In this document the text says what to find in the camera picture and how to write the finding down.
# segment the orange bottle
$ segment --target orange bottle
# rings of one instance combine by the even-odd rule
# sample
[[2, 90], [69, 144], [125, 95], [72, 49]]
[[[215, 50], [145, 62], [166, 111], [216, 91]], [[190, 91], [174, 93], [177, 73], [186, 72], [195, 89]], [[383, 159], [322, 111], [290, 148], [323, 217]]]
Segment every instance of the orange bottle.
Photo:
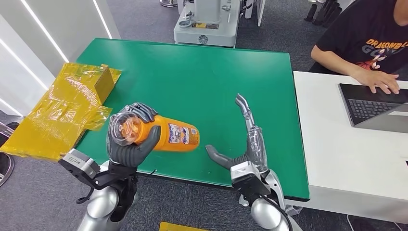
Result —
[[188, 152], [200, 144], [200, 133], [196, 127], [160, 115], [156, 115], [153, 122], [143, 123], [133, 113], [119, 113], [111, 122], [110, 129], [114, 141], [126, 146], [133, 142], [142, 143], [155, 125], [161, 126], [161, 134], [154, 150]]

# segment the floor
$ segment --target floor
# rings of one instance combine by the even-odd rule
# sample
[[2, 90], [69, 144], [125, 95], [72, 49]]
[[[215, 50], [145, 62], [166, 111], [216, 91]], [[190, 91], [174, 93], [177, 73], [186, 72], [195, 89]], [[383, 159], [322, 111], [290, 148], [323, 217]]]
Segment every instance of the floor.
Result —
[[[174, 42], [176, 8], [161, 7], [158, 0], [107, 1], [122, 39]], [[310, 50], [324, 32], [303, 20], [308, 8], [306, 0], [267, 1], [260, 28], [254, 20], [240, 22], [237, 47], [289, 52], [293, 70], [307, 71], [313, 63]], [[0, 113], [4, 120], [10, 117]], [[14, 159], [15, 170], [0, 187], [0, 230], [75, 230], [86, 206], [75, 200], [88, 192], [87, 186], [57, 163]], [[251, 219], [249, 208], [238, 204], [236, 192], [152, 178], [142, 178], [138, 189], [140, 201], [122, 231], [156, 231], [161, 221], [210, 231], [263, 230]], [[351, 231], [344, 214], [303, 209], [293, 218], [304, 231]], [[367, 221], [376, 231], [400, 231], [391, 222]], [[400, 227], [408, 231], [408, 225]]]

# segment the yellow sign on floor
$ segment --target yellow sign on floor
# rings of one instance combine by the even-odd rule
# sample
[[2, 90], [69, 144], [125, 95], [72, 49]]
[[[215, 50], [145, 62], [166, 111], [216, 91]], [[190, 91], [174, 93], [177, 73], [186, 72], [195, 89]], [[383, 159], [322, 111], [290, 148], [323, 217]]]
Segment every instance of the yellow sign on floor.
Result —
[[205, 231], [205, 230], [182, 225], [170, 224], [167, 222], [161, 222], [159, 231]]

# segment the clear bottle lid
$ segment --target clear bottle lid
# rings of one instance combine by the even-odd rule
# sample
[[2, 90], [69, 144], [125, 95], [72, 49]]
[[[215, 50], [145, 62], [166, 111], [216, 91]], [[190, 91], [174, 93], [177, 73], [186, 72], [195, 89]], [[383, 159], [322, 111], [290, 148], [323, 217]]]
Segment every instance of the clear bottle lid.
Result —
[[113, 116], [109, 129], [115, 143], [121, 146], [133, 143], [140, 132], [140, 119], [130, 112]]

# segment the office chair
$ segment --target office chair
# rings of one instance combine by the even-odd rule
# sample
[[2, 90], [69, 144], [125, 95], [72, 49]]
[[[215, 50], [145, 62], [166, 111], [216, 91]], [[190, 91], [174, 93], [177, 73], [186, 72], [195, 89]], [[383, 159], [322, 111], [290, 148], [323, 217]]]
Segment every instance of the office chair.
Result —
[[[13, 122], [9, 124], [11, 127], [16, 128], [18, 123]], [[0, 147], [6, 142], [6, 140], [14, 132], [14, 129], [0, 122]], [[7, 153], [0, 152], [0, 186], [3, 185], [10, 177], [14, 169], [14, 160]]]

